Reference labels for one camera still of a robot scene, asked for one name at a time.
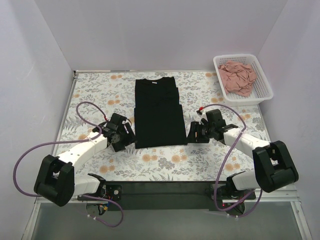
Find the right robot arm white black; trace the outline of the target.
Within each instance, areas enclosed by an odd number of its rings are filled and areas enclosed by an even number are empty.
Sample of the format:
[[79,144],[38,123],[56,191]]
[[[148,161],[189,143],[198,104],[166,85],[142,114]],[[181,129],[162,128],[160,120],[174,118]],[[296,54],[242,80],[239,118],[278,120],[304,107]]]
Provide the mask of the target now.
[[255,189],[271,193],[298,181],[298,171],[284,142],[269,142],[243,133],[237,125],[226,124],[218,109],[207,111],[204,116],[200,121],[191,122],[188,143],[206,144],[214,139],[241,151],[254,165],[253,171],[227,177],[224,185],[212,189],[212,195],[237,197]]

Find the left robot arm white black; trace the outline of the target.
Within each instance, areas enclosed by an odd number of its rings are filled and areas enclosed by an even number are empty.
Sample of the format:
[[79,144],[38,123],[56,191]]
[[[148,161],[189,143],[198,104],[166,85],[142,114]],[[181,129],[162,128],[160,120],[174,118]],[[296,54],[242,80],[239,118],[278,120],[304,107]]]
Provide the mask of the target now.
[[60,207],[75,197],[106,198],[112,191],[103,177],[94,173],[77,177],[76,172],[108,147],[119,152],[135,142],[129,119],[113,113],[110,120],[95,127],[83,142],[57,156],[47,155],[40,165],[34,192]]

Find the black t shirt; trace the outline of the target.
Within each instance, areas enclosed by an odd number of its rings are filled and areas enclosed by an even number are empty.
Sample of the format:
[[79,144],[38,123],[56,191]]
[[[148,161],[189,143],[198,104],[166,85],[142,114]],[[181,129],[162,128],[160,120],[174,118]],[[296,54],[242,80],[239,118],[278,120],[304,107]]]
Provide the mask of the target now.
[[187,144],[183,108],[174,77],[135,81],[134,129],[136,149]]

